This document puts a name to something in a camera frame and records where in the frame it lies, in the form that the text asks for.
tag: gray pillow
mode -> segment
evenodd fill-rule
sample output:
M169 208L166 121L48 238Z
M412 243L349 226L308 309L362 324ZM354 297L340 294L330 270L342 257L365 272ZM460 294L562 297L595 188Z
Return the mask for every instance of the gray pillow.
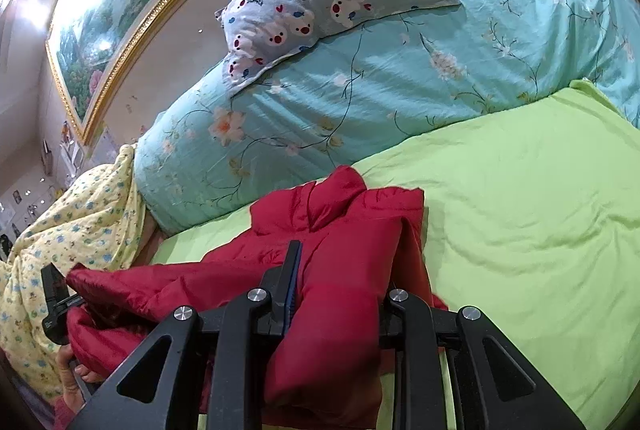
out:
M232 0L216 13L229 52L223 78L232 94L284 58L355 25L411 9L459 0Z

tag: metal screw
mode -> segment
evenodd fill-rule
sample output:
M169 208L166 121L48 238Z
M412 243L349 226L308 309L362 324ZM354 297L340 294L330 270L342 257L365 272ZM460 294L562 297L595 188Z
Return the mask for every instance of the metal screw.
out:
M389 298L391 298L394 302L404 302L407 298L409 298L409 293L404 289L392 289L389 292Z
M473 307L471 305L462 309L462 315L467 320L478 320L478 318L480 317L480 314L481 314L480 309L478 309L477 307Z
M183 305L182 307L178 307L174 311L174 318L176 320L180 320L181 322L188 320L193 315L193 309L190 307Z
M246 297L251 300L251 302L262 302L267 298L267 292L257 287L256 289L251 289L251 291L246 294Z

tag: light blue floral bedding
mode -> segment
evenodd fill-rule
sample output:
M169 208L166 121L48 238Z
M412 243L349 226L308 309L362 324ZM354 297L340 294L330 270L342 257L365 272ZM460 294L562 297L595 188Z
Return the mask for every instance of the light blue floral bedding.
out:
M168 233L409 136L588 78L638 127L635 0L461 0L325 38L229 98L220 65L140 139L134 175Z

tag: fingers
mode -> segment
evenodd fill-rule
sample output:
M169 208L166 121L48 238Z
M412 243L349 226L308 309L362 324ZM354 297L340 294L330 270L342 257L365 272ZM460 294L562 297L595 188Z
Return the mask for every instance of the fingers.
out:
M60 347L58 354L56 355L56 364L60 371L60 381L62 382L62 389L65 392L78 391L78 384L76 378L69 368L69 362L74 356L74 352L71 350L70 345Z
M99 374L90 371L84 365L78 365L74 369L76 374L82 378L85 383L102 383L104 379Z
M69 368L69 362L73 359L74 352L71 345L63 345L56 354L58 368Z
M87 367L85 367L84 365L78 365L76 366L76 368L74 369L75 373L80 376L83 380L84 377L91 372Z

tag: red jacket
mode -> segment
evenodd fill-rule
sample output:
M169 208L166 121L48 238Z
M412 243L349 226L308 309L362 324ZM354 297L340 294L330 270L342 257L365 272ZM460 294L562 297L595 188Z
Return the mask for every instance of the red jacket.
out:
M256 287L297 239L298 310L268 363L263 420L375 428L382 396L378 309L389 281L444 306L431 295L422 261L423 214L420 189L367 190L354 169L341 166L320 184L258 200L251 228L201 263L112 273L76 266L67 282L94 314L86 306L68 314L70 342L82 364L106 377L176 306L224 305Z

